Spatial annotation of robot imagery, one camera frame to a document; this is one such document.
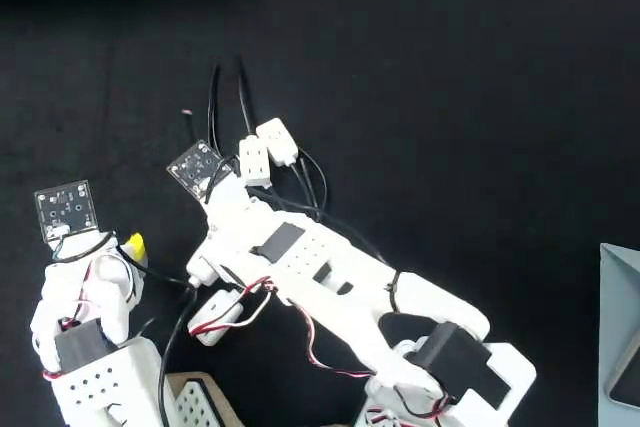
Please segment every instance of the black wire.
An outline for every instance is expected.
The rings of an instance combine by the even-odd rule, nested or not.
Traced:
[[[298,183],[300,184],[300,188],[304,193],[304,199],[307,201],[307,205],[311,205],[312,204],[311,194],[309,193],[309,189],[307,188],[307,183],[305,182],[304,178],[302,177],[302,174],[298,170],[298,167],[296,167],[296,164],[291,164],[291,171],[296,176],[296,179],[298,179]]]
[[[51,259],[54,262],[58,262],[59,264],[70,264],[71,262],[75,262],[76,260],[80,260],[86,257],[87,255],[91,255],[94,252],[97,252],[102,247],[104,247],[106,243],[109,242],[109,239],[111,239],[111,237],[113,237],[114,235],[115,235],[115,232],[113,231],[107,232],[104,235],[104,237],[100,240],[100,242],[98,242],[96,245],[94,245],[90,249],[85,250],[84,252],[81,252],[79,254],[72,255],[71,257],[65,257],[64,259],[58,258],[58,254],[60,253],[60,250],[62,250],[62,243],[64,242],[64,239],[66,239],[66,237],[61,237],[60,242],[58,243],[55,250],[53,251],[53,254],[51,255]]]
[[[164,408],[164,381],[167,376],[167,365],[169,363],[169,356],[171,355],[171,351],[175,345],[176,339],[178,338],[178,334],[182,330],[184,324],[187,322],[187,318],[191,313],[193,307],[195,307],[196,302],[198,301],[198,291],[193,287],[189,286],[188,289],[191,290],[191,300],[184,306],[180,317],[178,317],[178,321],[176,322],[175,327],[173,328],[173,332],[171,332],[171,337],[169,337],[169,341],[167,342],[167,347],[164,349],[164,355],[162,356],[162,362],[160,363],[160,376],[158,377],[158,407],[160,409],[160,417],[162,418],[162,425],[164,427],[171,427],[169,424],[169,419],[167,418],[167,411]]]
[[[140,330],[134,337],[140,337],[142,334],[144,334],[144,331],[147,330],[149,326],[153,324],[155,321],[156,321],[155,317],[151,317],[149,320],[147,320],[144,324],[142,324],[142,327],[140,327]]]
[[[282,198],[280,197],[280,195],[278,195],[278,192],[276,192],[276,189],[273,187],[273,185],[271,187],[269,187],[269,192],[271,192],[271,195],[273,195],[273,199],[276,201],[276,204],[278,204],[278,208],[280,210],[287,210],[284,206],[284,203],[282,202]]]
[[[207,133],[209,146],[216,154],[222,157],[222,150],[218,144],[218,135],[216,133],[216,112],[218,110],[218,85],[220,84],[220,64],[216,64],[211,75],[211,83],[209,84],[209,107],[207,109]]]
[[[182,110],[180,112],[182,117],[184,117],[185,127],[187,128],[187,134],[189,135],[189,140],[191,141],[191,145],[195,144],[198,139],[196,137],[196,129],[193,126],[193,113],[190,110]]]
[[[309,175],[309,168],[307,167],[307,163],[304,161],[304,157],[300,157],[300,167],[302,167],[302,175],[305,183],[307,184],[309,195],[311,196],[311,205],[318,207],[318,198],[316,197],[316,192],[313,189],[313,183],[311,182],[311,176]]]
[[[225,165],[230,164],[234,160],[235,160],[235,156],[228,155],[227,157],[223,157],[218,163],[218,165],[216,166],[216,170],[213,171],[213,174],[211,175],[211,177],[209,177],[209,182],[207,183],[207,190],[205,191],[205,194],[204,194],[205,204],[209,205],[209,200],[211,200],[211,193],[213,192],[213,188],[216,185],[216,177],[220,175],[220,172],[222,172],[222,169],[224,168]]]
[[[247,127],[247,133],[253,134],[255,132],[253,128],[253,122],[251,122],[251,116],[249,114],[249,102],[250,94],[249,87],[247,85],[247,76],[242,63],[242,58],[238,56],[236,59],[238,64],[238,96],[240,97],[240,108],[242,109],[242,117],[244,117],[244,124]]]
[[[264,192],[264,191],[262,191],[260,189],[251,188],[249,190],[256,197],[259,197],[259,198],[262,198],[262,199],[275,200],[273,195],[271,195],[271,194],[269,194],[267,192]],[[322,213],[327,220],[329,220],[330,222],[334,223],[342,231],[345,231],[348,234],[350,234],[351,236],[353,236],[356,239],[358,239],[358,242],[360,242],[360,244],[362,244],[362,246],[366,250],[368,250],[370,254],[372,254],[374,257],[376,257],[380,262],[382,262],[383,264],[387,264],[388,265],[388,262],[382,256],[380,251],[378,251],[378,249],[376,249],[371,242],[369,242],[367,239],[365,239],[362,236],[362,234],[360,234],[360,232],[358,232],[356,229],[351,227],[349,224],[347,224],[343,220],[339,220],[339,219],[327,214],[323,210],[321,210],[319,208],[316,208],[316,207],[311,207],[310,205],[304,205],[304,204],[301,204],[299,202],[294,202],[292,200],[288,200],[288,199],[284,199],[284,198],[280,198],[280,201],[283,204],[288,204],[291,207],[295,207],[295,208],[300,209],[300,210],[307,210],[307,211],[310,211],[310,212],[320,212],[320,213]]]
[[[176,279],[175,277],[171,277],[170,275],[165,275],[161,272],[158,272],[156,270],[152,270],[149,267],[145,267],[142,264],[139,264],[138,262],[136,262],[135,260],[133,260],[129,254],[127,254],[122,247],[120,247],[119,245],[116,245],[116,250],[118,251],[118,253],[122,256],[122,258],[124,260],[126,260],[127,262],[129,262],[131,265],[133,265],[136,269],[138,269],[141,272],[144,272],[147,275],[150,275],[152,277],[156,277],[158,280],[164,280],[165,282],[169,282],[171,284],[178,284],[178,285],[184,285],[184,286],[190,286],[191,284],[189,284],[189,282],[187,282],[186,280],[181,280],[181,279]]]
[[[329,185],[327,182],[327,176],[325,175],[324,170],[322,170],[322,167],[320,167],[320,164],[318,164],[318,162],[316,162],[316,160],[313,157],[311,157],[309,152],[304,150],[302,147],[298,147],[298,149],[300,150],[300,152],[302,152],[302,155],[304,155],[307,158],[307,160],[311,162],[311,165],[315,167],[315,169],[318,171],[318,174],[320,175],[320,179],[322,180],[322,190],[323,190],[320,209],[322,211],[325,211],[327,210],[327,202],[329,200]]]
[[[409,406],[407,405],[407,401],[406,401],[406,399],[404,398],[404,396],[403,396],[403,395],[402,395],[402,393],[400,392],[400,389],[398,389],[398,386],[397,386],[397,385],[394,385],[394,386],[393,386],[393,391],[394,391],[396,394],[398,394],[398,397],[400,398],[400,402],[402,402],[402,406],[405,408],[405,410],[406,410],[407,412],[409,412],[411,415],[413,415],[414,417],[417,417],[417,418],[419,418],[419,419],[425,419],[425,418],[427,418],[427,419],[428,419],[428,418],[431,418],[431,417],[433,416],[433,414],[434,414],[435,410],[434,410],[434,411],[431,411],[431,412],[423,412],[423,413],[418,413],[418,412],[414,412],[413,410],[411,410],[411,409],[409,408]]]

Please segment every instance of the cable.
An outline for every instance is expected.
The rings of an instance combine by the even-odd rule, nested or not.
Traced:
[[[247,85],[247,77],[244,71],[244,65],[242,64],[242,58],[238,56],[236,62],[238,64],[238,96],[240,97],[240,108],[242,109],[242,117],[244,118],[244,124],[247,127],[247,133],[251,135],[255,133],[253,122],[251,122],[251,116],[249,114],[251,96],[249,94],[249,87]]]
[[[163,280],[163,281],[169,282],[171,284],[183,285],[185,287],[191,286],[191,284],[189,282],[187,282],[186,280],[181,280],[181,279],[177,279],[175,277],[171,277],[170,275],[165,275],[165,274],[163,274],[161,272],[158,272],[156,270],[152,270],[149,267],[145,267],[144,265],[136,262],[119,245],[116,245],[115,249],[124,258],[124,260],[129,262],[131,265],[133,265],[140,272],[144,272],[147,275],[150,275],[152,277],[156,277],[158,280]]]
[[[304,193],[304,198],[307,201],[307,205],[312,205],[311,194],[309,192],[309,189],[307,188],[307,183],[305,182],[304,178],[302,177],[302,174],[298,170],[298,167],[296,167],[296,164],[291,164],[291,171],[296,176],[296,179],[298,179],[298,183],[300,184],[300,188],[302,189],[302,192]]]
[[[218,165],[216,166],[216,170],[213,171],[211,177],[209,177],[209,182],[207,183],[207,190],[204,194],[204,203],[209,205],[209,200],[211,199],[211,193],[213,192],[213,188],[216,185],[216,177],[220,174],[225,165],[230,164],[236,158],[233,155],[228,155],[227,157],[223,157]]]
[[[220,64],[216,64],[211,75],[211,83],[209,84],[209,107],[207,108],[207,134],[209,147],[216,154],[222,157],[222,150],[218,144],[218,135],[216,133],[216,112],[218,110],[218,85],[220,84]]]
[[[103,254],[100,254],[99,256],[96,256],[93,259],[92,262],[99,262],[102,257],[109,257],[109,258],[111,258],[111,259],[113,259],[113,260],[115,260],[117,262],[120,262],[124,266],[124,268],[125,268],[125,270],[127,272],[127,277],[129,279],[129,290],[127,292],[127,295],[125,296],[125,302],[129,303],[129,301],[133,298],[133,296],[135,294],[135,285],[136,285],[135,281],[133,280],[133,274],[131,272],[131,264],[129,264],[121,256],[115,255],[115,254],[113,254],[111,252],[108,252],[108,251],[104,252]]]
[[[311,175],[309,175],[309,168],[307,167],[307,163],[304,161],[304,157],[300,157],[300,167],[302,167],[302,175],[304,177],[304,181],[307,184],[307,190],[309,191],[309,195],[311,195],[311,205],[314,207],[318,207],[318,198],[316,197],[316,192],[313,189],[313,184],[311,183]]]
[[[311,364],[315,365],[316,367],[320,367],[321,369],[327,369],[336,374],[346,375],[348,377],[353,377],[355,379],[371,377],[374,374],[370,370],[336,369],[334,367],[329,367],[327,364],[323,362],[320,362],[318,358],[315,356],[315,354],[313,353],[313,343],[316,338],[316,328],[315,328],[313,319],[305,309],[303,309],[302,307],[294,303],[291,299],[287,299],[287,300],[291,303],[291,305],[293,305],[298,310],[298,312],[302,314],[307,324],[307,329],[308,329],[307,330],[307,358],[309,359],[309,362],[311,362]]]
[[[276,201],[276,204],[278,204],[278,208],[280,210],[287,210],[284,206],[284,203],[282,202],[282,199],[280,198],[280,195],[278,195],[278,192],[276,192],[276,189],[273,187],[273,185],[271,185],[271,187],[269,187],[267,191],[271,192],[271,195],[273,195],[273,199]]]
[[[64,242],[64,239],[66,239],[66,237],[63,236],[60,238],[60,242],[58,243],[55,250],[53,251],[53,254],[51,255],[51,259],[54,262],[57,262],[59,264],[70,264],[71,262],[75,262],[77,260],[83,259],[84,257],[87,257],[88,255],[91,255],[94,252],[97,252],[102,247],[104,247],[106,243],[109,242],[111,237],[113,237],[114,235],[115,235],[114,231],[107,232],[104,235],[104,237],[100,240],[100,242],[98,242],[96,245],[94,245],[90,249],[87,249],[84,252],[81,252],[80,254],[76,254],[76,255],[72,255],[71,257],[65,257],[64,259],[60,259],[58,257],[58,254],[62,250],[62,243]]]
[[[187,128],[187,134],[189,135],[189,140],[191,141],[191,145],[195,144],[198,140],[196,138],[196,129],[193,126],[193,112],[189,109],[182,109],[180,111],[182,117],[184,117],[185,127]]]
[[[264,192],[262,190],[259,189],[255,189],[252,188],[250,189],[250,192],[252,195],[255,195],[258,198],[261,199],[274,199],[273,196],[267,192]],[[291,207],[295,207],[299,210],[306,210],[309,212],[320,212],[323,213],[323,215],[325,216],[325,218],[329,221],[331,221],[332,223],[334,223],[335,225],[337,225],[341,230],[348,232],[351,236],[355,237],[356,239],[358,239],[358,242],[360,242],[360,244],[362,244],[362,246],[369,251],[369,253],[371,255],[373,255],[375,258],[377,258],[380,262],[382,262],[383,264],[387,264],[388,262],[386,261],[386,259],[382,256],[382,254],[378,251],[378,249],[376,249],[373,244],[371,244],[367,239],[365,239],[356,229],[354,229],[353,227],[351,227],[349,224],[345,223],[342,220],[337,219],[336,217],[333,217],[329,214],[327,214],[326,212],[323,212],[321,209],[316,209],[315,207],[311,207],[309,205],[304,205],[301,204],[299,202],[294,202],[292,200],[288,200],[288,199],[284,199],[284,198],[280,198],[280,201],[283,204],[286,205],[290,205]]]
[[[180,317],[178,317],[178,321],[173,328],[173,332],[171,332],[171,337],[169,337],[169,341],[167,342],[167,347],[164,349],[162,362],[160,363],[160,376],[158,377],[158,407],[160,409],[160,417],[162,418],[162,425],[164,427],[171,427],[169,419],[167,418],[167,411],[164,408],[164,381],[167,376],[169,356],[171,355],[171,351],[173,350],[176,339],[178,338],[178,334],[187,322],[191,310],[195,307],[196,302],[198,301],[198,291],[191,285],[189,285],[188,289],[191,291],[191,300],[184,306]]]
[[[300,150],[300,152],[302,152],[302,155],[304,155],[307,158],[307,160],[311,162],[311,165],[313,165],[315,169],[318,171],[318,174],[320,175],[320,179],[322,179],[323,195],[322,195],[322,202],[320,202],[320,208],[323,211],[325,211],[327,210],[327,202],[329,200],[329,186],[327,182],[327,176],[325,175],[324,170],[322,170],[322,167],[320,167],[320,164],[318,164],[318,162],[316,162],[316,160],[313,157],[311,157],[309,152],[307,152],[301,147],[298,147],[298,150]]]
[[[400,389],[398,389],[397,385],[393,386],[393,391],[398,394],[398,397],[400,398],[400,402],[402,402],[402,406],[404,407],[404,409],[409,412],[409,414],[413,415],[414,417],[417,417],[419,419],[435,419],[437,418],[440,414],[442,414],[442,412],[444,411],[445,408],[445,400],[447,398],[447,394],[445,393],[440,399],[436,400],[433,404],[433,410],[431,410],[431,412],[424,412],[424,413],[417,413],[414,412],[413,410],[411,410],[409,408],[409,405],[407,405],[407,401],[404,398],[404,396],[402,395],[402,393],[400,392]]]
[[[221,329],[233,329],[238,327],[246,327],[247,325],[253,323],[258,318],[260,313],[264,310],[264,308],[267,306],[267,304],[271,300],[272,295],[273,294],[271,293],[271,291],[267,291],[267,295],[265,296],[260,306],[253,312],[253,314],[251,314],[251,317],[249,317],[246,320],[243,320],[242,322],[212,325],[210,327],[197,326],[194,329],[192,329],[189,332],[189,334],[193,336],[193,335],[206,334],[207,332],[215,332],[216,330],[221,330]]]
[[[84,283],[89,279],[89,275],[91,274],[91,266],[93,265],[93,260],[91,262],[89,262],[89,265],[87,266],[87,270],[85,270],[84,272],[84,278],[82,279],[82,284],[80,284],[80,292],[78,293],[78,299],[81,300],[82,299],[82,294],[84,294]],[[66,330],[69,327],[71,327],[73,325],[73,323],[76,321],[76,319],[78,318],[78,315],[80,314],[80,310],[82,310],[82,304],[78,303],[77,307],[76,307],[76,311],[73,314],[73,317],[71,317],[70,319],[63,321],[61,323],[61,327],[62,330]]]
[[[240,292],[240,296],[229,306],[227,307],[227,310],[225,310],[222,314],[220,314],[218,317],[216,317],[213,320],[209,320],[207,322],[204,322],[203,324],[198,325],[197,327],[194,327],[193,329],[191,329],[190,334],[194,335],[194,332],[196,330],[200,330],[203,328],[207,328],[210,325],[215,324],[216,322],[218,322],[220,319],[222,319],[225,315],[227,315],[229,312],[231,312],[231,309],[233,309],[249,292],[251,292],[251,290],[253,290],[257,285],[261,285],[264,284],[265,282],[267,282],[270,279],[269,276],[265,276],[265,277],[261,277],[258,280],[256,280],[255,282],[247,285],[242,292]]]
[[[149,326],[153,324],[155,321],[156,321],[155,317],[151,317],[150,319],[148,319],[144,324],[142,324],[142,327],[140,327],[140,330],[134,337],[140,337],[142,334],[144,334],[144,331],[147,330]]]

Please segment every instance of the robotic arm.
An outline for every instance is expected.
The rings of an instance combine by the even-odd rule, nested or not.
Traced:
[[[381,405],[388,419],[442,427],[507,423],[535,368],[509,344],[482,343],[489,321],[480,311],[415,274],[394,270],[304,214],[273,210],[251,197],[231,169],[207,175],[219,164],[200,142],[169,166],[207,213],[207,238],[187,264],[194,286],[221,278],[245,289],[223,292],[232,300],[219,305],[228,306],[247,286],[268,279],[310,329],[317,321],[351,347],[371,374],[368,404]],[[220,309],[211,312],[205,305],[190,323],[192,334],[213,345],[227,329],[210,332],[198,325],[223,320],[222,327],[235,320],[223,318],[228,313],[221,317]],[[428,317],[439,327],[429,338],[391,349],[378,328],[387,313]]]
[[[86,181],[36,192],[43,240],[53,252],[42,299],[31,321],[33,348],[66,424],[73,427],[160,426],[156,398],[160,355],[129,338],[129,312],[144,279],[123,258],[113,232],[101,232]],[[142,237],[120,246],[146,264]],[[166,412],[178,421],[165,388]]]

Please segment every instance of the red and white wire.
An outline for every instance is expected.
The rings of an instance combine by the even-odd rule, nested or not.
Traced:
[[[89,265],[87,265],[87,270],[84,273],[84,278],[82,279],[82,284],[80,284],[80,293],[78,294],[78,306],[76,307],[76,312],[75,314],[73,314],[73,317],[69,318],[68,320],[64,320],[62,321],[62,329],[66,330],[69,327],[71,327],[71,325],[76,321],[78,315],[80,314],[80,311],[82,310],[82,303],[80,303],[80,300],[82,300],[82,295],[84,294],[84,283],[89,279],[89,275],[91,275],[91,266],[93,265],[93,260],[91,262],[89,262]]]
[[[350,371],[350,370],[342,370],[342,369],[336,369],[334,367],[330,367],[327,364],[320,362],[318,360],[318,358],[315,356],[315,354],[313,353],[313,343],[315,342],[316,339],[316,327],[315,324],[313,322],[313,318],[309,315],[309,313],[304,310],[302,307],[300,307],[299,305],[291,302],[291,305],[293,305],[298,312],[300,312],[303,317],[304,320],[307,324],[307,357],[309,359],[309,362],[311,362],[313,365],[315,365],[316,367],[320,367],[321,369],[327,369],[330,370],[336,374],[340,374],[340,375],[346,375],[349,377],[353,377],[355,379],[361,379],[361,378],[365,378],[365,377],[371,377],[373,375],[373,372],[371,371]]]
[[[216,325],[216,322],[218,322],[222,317],[227,315],[227,313],[235,305],[237,305],[245,296],[247,296],[249,294],[249,292],[251,292],[258,285],[263,285],[267,289],[268,292],[267,292],[267,296],[264,298],[264,300],[262,301],[260,306],[255,310],[255,312],[251,315],[251,317],[249,317],[246,320],[243,320],[242,322],[226,323],[226,324],[218,324],[218,325]],[[260,313],[264,310],[264,308],[267,306],[267,304],[271,300],[271,296],[272,296],[272,292],[271,291],[272,291],[272,289],[273,289],[273,283],[270,281],[270,277],[269,276],[265,276],[265,277],[259,278],[255,282],[253,282],[253,283],[249,284],[248,286],[246,286],[242,290],[242,292],[240,293],[240,296],[227,308],[227,310],[222,315],[219,315],[218,317],[216,317],[213,320],[209,320],[209,321],[204,322],[204,323],[202,323],[200,325],[196,325],[193,329],[191,329],[189,331],[189,335],[192,335],[192,336],[193,335],[200,335],[200,334],[205,334],[207,332],[214,332],[214,331],[220,330],[220,329],[245,327],[245,326],[249,325],[254,320],[256,320],[258,315],[260,315]]]
[[[211,325],[208,327],[196,326],[189,331],[189,334],[200,335],[200,334],[206,334],[207,332],[215,332],[216,330],[221,330],[221,329],[234,329],[237,327],[246,327],[247,325],[251,324],[254,320],[258,318],[258,315],[260,315],[260,313],[264,310],[264,308],[267,306],[267,304],[271,300],[271,296],[272,296],[272,293],[267,292],[266,297],[264,298],[260,306],[253,312],[251,317],[249,317],[246,320],[243,320],[242,322],[217,324],[217,325]]]
[[[410,424],[408,422],[402,422],[396,417],[389,417],[389,415],[387,415],[387,413],[380,407],[370,407],[367,409],[365,413],[365,421],[367,422],[367,425],[376,425],[384,420],[392,421],[394,427],[417,427],[414,424]]]

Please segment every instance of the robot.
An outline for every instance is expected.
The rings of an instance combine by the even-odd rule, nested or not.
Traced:
[[[239,158],[222,157],[210,142],[198,141],[167,168],[207,215],[207,236],[186,265],[188,291],[218,279],[229,286],[191,318],[188,334],[214,346],[277,299],[304,317],[312,364],[369,379],[357,426],[505,426],[535,379],[534,366],[510,344],[484,343],[490,325],[478,309],[355,247],[319,221],[320,209],[305,214],[280,208],[295,203],[271,190],[269,159],[290,166],[298,148],[279,119],[256,133],[240,142]],[[88,194],[88,185],[79,183],[54,189],[55,195],[36,193],[36,199],[46,204],[56,197],[59,204],[61,192],[80,188]],[[176,402],[169,391],[153,343],[128,336],[128,312],[140,301],[140,269],[146,268],[141,238],[117,246],[97,229],[92,206],[81,228],[45,222],[46,209],[38,206],[54,264],[45,272],[31,328],[65,422],[121,425],[111,412],[119,407],[130,426],[185,425],[180,396]],[[91,245],[97,247],[87,254]],[[71,259],[64,273],[60,259]],[[238,322],[242,299],[251,294],[264,300]],[[392,348],[378,327],[389,313],[428,317],[438,326],[428,337]],[[349,345],[361,370],[317,359],[316,322]]]

